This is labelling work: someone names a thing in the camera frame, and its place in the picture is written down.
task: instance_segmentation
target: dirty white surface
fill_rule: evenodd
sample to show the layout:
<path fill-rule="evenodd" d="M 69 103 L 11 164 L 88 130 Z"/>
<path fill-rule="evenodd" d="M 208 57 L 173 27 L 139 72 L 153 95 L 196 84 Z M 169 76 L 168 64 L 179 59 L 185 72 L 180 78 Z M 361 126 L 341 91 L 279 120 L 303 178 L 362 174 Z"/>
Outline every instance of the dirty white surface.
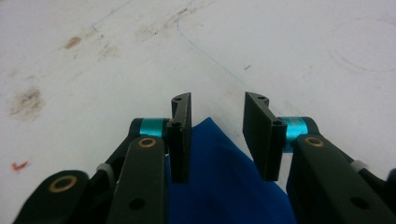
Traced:
<path fill-rule="evenodd" d="M 92 175 L 132 119 L 170 117 L 188 91 L 193 124 L 212 117 L 247 154 L 254 91 L 376 175 L 396 167 L 394 1 L 3 0 L 0 30 L 0 223 L 49 175 Z"/>

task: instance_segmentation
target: blue fabric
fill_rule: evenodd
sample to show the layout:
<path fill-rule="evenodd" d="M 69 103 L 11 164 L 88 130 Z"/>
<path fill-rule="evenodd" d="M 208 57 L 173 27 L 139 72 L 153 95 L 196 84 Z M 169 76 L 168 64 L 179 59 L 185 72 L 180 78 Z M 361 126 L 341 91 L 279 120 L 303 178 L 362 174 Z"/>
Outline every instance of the blue fabric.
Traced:
<path fill-rule="evenodd" d="M 296 223 L 287 195 L 264 182 L 248 158 L 209 118 L 192 129 L 188 185 L 172 184 L 169 223 Z"/>

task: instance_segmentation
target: white cable tie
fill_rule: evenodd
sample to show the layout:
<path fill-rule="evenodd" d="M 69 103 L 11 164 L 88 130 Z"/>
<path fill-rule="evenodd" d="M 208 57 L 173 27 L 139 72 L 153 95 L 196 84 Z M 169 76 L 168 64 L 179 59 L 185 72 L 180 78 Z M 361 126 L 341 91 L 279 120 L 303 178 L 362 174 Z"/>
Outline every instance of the white cable tie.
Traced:
<path fill-rule="evenodd" d="M 100 170 L 106 172 L 108 184 L 110 188 L 113 189 L 114 187 L 116 187 L 116 180 L 113 172 L 113 167 L 111 167 L 111 165 L 107 163 L 101 163 L 98 165 L 98 167 L 96 167 L 96 171 L 100 171 Z"/>

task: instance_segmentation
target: screw hole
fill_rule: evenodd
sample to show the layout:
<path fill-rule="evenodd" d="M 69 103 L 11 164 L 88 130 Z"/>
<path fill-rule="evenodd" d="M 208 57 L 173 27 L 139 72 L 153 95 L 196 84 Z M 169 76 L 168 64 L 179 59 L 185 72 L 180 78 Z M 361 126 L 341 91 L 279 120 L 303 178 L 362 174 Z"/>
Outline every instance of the screw hole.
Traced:
<path fill-rule="evenodd" d="M 153 147 L 156 143 L 157 141 L 154 138 L 143 138 L 137 144 L 140 147 Z"/>
<path fill-rule="evenodd" d="M 129 202 L 129 208 L 131 210 L 140 210 L 146 205 L 146 202 L 142 198 L 135 198 Z"/>
<path fill-rule="evenodd" d="M 307 137 L 305 142 L 313 147 L 323 147 L 324 142 L 316 137 Z"/>
<path fill-rule="evenodd" d="M 52 193 L 60 193 L 73 188 L 77 183 L 77 177 L 74 175 L 64 175 L 54 180 L 49 185 L 49 191 Z"/>
<path fill-rule="evenodd" d="M 369 209 L 370 204 L 368 204 L 364 199 L 358 197 L 352 197 L 349 199 L 355 206 L 361 209 Z"/>

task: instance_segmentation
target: stain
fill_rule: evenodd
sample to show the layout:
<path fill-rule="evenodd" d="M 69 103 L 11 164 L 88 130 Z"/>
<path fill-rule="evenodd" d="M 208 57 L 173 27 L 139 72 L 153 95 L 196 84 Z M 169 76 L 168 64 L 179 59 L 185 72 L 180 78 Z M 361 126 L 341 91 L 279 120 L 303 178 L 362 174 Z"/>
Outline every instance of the stain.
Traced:
<path fill-rule="evenodd" d="M 204 25 L 201 24 L 200 22 L 196 22 L 196 23 L 194 24 L 194 27 L 201 28 L 201 27 L 204 27 Z"/>
<path fill-rule="evenodd" d="M 176 24 L 180 19 L 184 19 L 192 14 L 197 13 L 198 11 L 209 7 L 215 1 L 210 1 L 206 4 L 201 4 L 200 6 L 192 7 L 192 8 L 184 8 L 171 16 L 168 19 L 165 19 L 164 22 L 156 22 L 152 23 L 151 25 L 143 25 L 139 28 L 136 32 L 135 36 L 139 42 L 144 42 L 155 35 L 163 33 L 164 31 L 168 30 L 169 28 L 177 28 Z"/>
<path fill-rule="evenodd" d="M 104 35 L 99 35 L 99 36 L 97 36 L 97 37 L 95 38 L 94 41 L 96 41 L 96 42 L 101 42 L 104 38 L 105 38 Z"/>
<path fill-rule="evenodd" d="M 26 77 L 26 78 L 25 78 L 25 80 L 34 80 L 34 79 L 37 79 L 37 77 L 29 76 L 29 77 Z"/>
<path fill-rule="evenodd" d="M 74 81 L 76 78 L 84 74 L 84 71 L 79 71 L 78 73 L 74 74 L 72 78 L 68 80 L 68 82 Z"/>
<path fill-rule="evenodd" d="M 69 40 L 69 42 L 67 42 L 67 44 L 64 46 L 65 49 L 71 49 L 73 48 L 75 45 L 79 44 L 79 42 L 81 42 L 81 38 L 78 36 L 75 36 L 73 38 L 71 38 Z"/>
<path fill-rule="evenodd" d="M 90 30 L 87 34 L 85 34 L 85 38 L 90 38 L 91 36 L 97 34 L 95 30 Z"/>
<path fill-rule="evenodd" d="M 179 11 L 179 12 L 177 13 L 177 15 L 181 15 L 181 14 L 183 14 L 184 12 L 186 12 L 187 10 L 188 10 L 187 8 L 184 8 L 183 10 Z"/>
<path fill-rule="evenodd" d="M 222 97 L 224 97 L 224 98 L 229 98 L 229 97 L 231 97 L 233 95 L 233 92 L 232 91 L 226 91 L 226 92 L 224 92 L 224 94 L 222 95 Z"/>
<path fill-rule="evenodd" d="M 9 115 L 23 120 L 35 120 L 44 105 L 40 90 L 32 88 L 16 96 Z"/>
<path fill-rule="evenodd" d="M 388 15 L 384 15 L 380 20 L 387 22 L 390 25 L 396 26 L 396 19 Z"/>
<path fill-rule="evenodd" d="M 25 161 L 25 162 L 22 163 L 21 165 L 18 165 L 16 162 L 13 162 L 13 163 L 11 164 L 11 167 L 12 167 L 12 170 L 13 170 L 13 171 L 18 172 L 18 171 L 22 170 L 23 168 L 25 168 L 25 167 L 28 166 L 28 165 L 29 165 L 29 162 L 28 162 L 28 161 Z"/>
<path fill-rule="evenodd" d="M 9 77 L 15 77 L 19 72 L 20 72 L 20 69 L 15 67 L 9 72 L 8 76 Z"/>
<path fill-rule="evenodd" d="M 116 58 L 120 56 L 120 50 L 117 46 L 111 46 L 110 43 L 106 43 L 102 50 L 99 52 L 98 62 L 102 62 L 109 58 Z"/>

